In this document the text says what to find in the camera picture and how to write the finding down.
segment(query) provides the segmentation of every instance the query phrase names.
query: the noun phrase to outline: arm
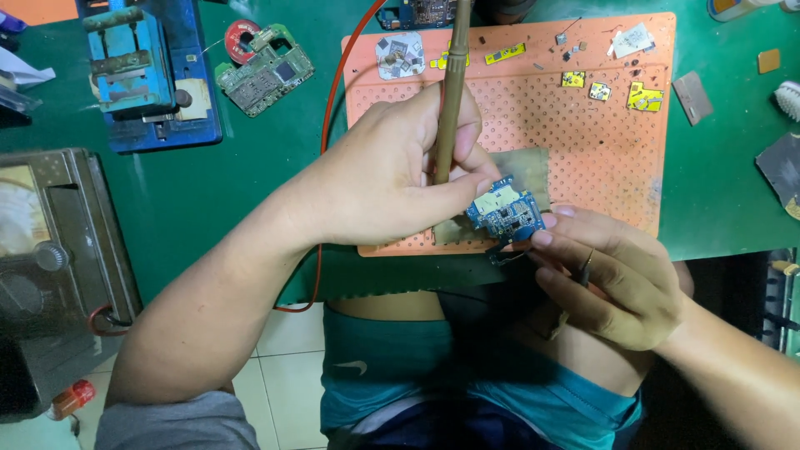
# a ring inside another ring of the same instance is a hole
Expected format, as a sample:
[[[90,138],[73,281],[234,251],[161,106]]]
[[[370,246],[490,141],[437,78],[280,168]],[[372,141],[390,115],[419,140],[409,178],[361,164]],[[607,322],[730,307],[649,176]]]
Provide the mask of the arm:
[[[800,442],[800,365],[687,302],[683,323],[657,353],[751,448]]]
[[[373,105],[167,286],[130,329],[106,406],[182,402],[218,389],[247,361],[313,245],[386,243],[459,214],[487,192],[500,174],[476,144],[482,121],[466,89],[450,182],[423,183],[433,171],[440,98],[436,84],[405,102]]]
[[[596,249],[591,290],[552,265],[536,272],[573,325],[623,348],[654,350],[749,446],[777,450],[800,442],[800,367],[683,294],[655,238],[576,207],[545,216],[549,228],[534,234],[535,253],[575,269]]]

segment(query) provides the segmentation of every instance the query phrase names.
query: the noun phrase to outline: tiled floor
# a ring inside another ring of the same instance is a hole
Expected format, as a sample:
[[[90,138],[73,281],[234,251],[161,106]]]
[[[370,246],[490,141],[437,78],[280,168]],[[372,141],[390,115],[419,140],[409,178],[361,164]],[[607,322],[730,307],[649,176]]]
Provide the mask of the tiled floor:
[[[236,396],[242,401],[262,450],[327,446],[327,438],[319,432],[319,377],[324,349],[320,303],[300,314],[270,313],[252,357],[234,378]],[[83,450],[94,448],[113,366],[113,360],[107,361],[85,377],[98,395],[76,413],[81,420],[78,439]]]

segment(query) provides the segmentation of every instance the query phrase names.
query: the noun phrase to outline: soldering iron handle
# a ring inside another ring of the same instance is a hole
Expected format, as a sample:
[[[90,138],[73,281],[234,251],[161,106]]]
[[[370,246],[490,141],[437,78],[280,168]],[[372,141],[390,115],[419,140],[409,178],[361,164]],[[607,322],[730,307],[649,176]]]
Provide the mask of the soldering iron handle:
[[[453,164],[455,132],[458,128],[458,113],[461,107],[461,94],[466,72],[466,56],[470,51],[470,0],[458,0],[453,38],[450,40],[450,54],[447,56],[445,81],[442,86],[442,111],[439,115],[439,129],[436,136],[436,174],[434,184],[447,183],[450,179],[450,166]]]

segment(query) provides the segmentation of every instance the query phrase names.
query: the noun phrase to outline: forearm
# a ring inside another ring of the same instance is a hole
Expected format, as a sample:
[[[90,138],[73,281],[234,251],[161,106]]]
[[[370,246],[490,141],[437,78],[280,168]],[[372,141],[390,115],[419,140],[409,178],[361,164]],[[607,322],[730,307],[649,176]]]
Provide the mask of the forearm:
[[[688,300],[685,321],[657,348],[752,448],[800,442],[800,366]]]
[[[145,309],[119,352],[107,404],[189,400],[242,368],[309,249],[276,192]]]

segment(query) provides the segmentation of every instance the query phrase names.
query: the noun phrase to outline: gray sleeve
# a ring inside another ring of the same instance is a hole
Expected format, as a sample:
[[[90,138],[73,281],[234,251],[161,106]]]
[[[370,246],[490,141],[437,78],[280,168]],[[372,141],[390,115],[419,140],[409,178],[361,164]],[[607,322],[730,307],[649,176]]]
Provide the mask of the gray sleeve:
[[[231,394],[207,392],[180,404],[116,404],[98,424],[96,450],[258,449],[255,430]]]

